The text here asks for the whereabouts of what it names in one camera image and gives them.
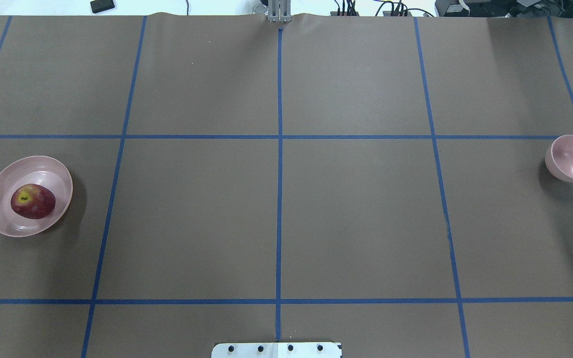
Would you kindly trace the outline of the red apple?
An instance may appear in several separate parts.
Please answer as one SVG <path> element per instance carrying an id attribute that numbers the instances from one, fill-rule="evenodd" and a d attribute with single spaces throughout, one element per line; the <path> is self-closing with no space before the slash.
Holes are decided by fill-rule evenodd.
<path id="1" fill-rule="evenodd" d="M 56 197 L 45 186 L 29 183 L 14 191 L 10 206 L 21 217 L 38 220 L 48 217 L 54 211 Z"/>

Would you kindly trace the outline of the pink plate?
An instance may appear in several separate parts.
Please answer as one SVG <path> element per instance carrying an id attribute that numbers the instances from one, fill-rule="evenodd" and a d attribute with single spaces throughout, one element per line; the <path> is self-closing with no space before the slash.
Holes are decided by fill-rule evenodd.
<path id="1" fill-rule="evenodd" d="M 68 168 L 52 157 L 30 156 L 0 172 L 0 233 L 27 237 L 52 227 L 73 194 Z"/>

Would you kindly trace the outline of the small black device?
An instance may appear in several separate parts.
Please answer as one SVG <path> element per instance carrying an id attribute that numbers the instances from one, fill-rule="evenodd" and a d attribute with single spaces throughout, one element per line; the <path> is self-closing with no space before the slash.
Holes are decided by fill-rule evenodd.
<path id="1" fill-rule="evenodd" d="M 91 11 L 93 14 L 102 13 L 115 8 L 113 0 L 92 0 L 90 2 Z"/>

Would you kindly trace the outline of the aluminium frame post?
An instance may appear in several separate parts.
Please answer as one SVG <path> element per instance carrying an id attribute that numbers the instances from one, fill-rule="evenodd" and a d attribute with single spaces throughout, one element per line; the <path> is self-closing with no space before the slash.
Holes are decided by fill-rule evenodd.
<path id="1" fill-rule="evenodd" d="M 289 23 L 292 21 L 291 0 L 267 0 L 267 19 L 270 23 Z"/>

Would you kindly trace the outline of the white pedestal column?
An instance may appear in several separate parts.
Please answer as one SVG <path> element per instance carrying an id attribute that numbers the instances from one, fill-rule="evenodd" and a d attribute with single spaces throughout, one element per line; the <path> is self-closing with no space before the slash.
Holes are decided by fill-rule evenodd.
<path id="1" fill-rule="evenodd" d="M 214 345 L 212 358 L 341 358 L 341 343 L 268 342 Z"/>

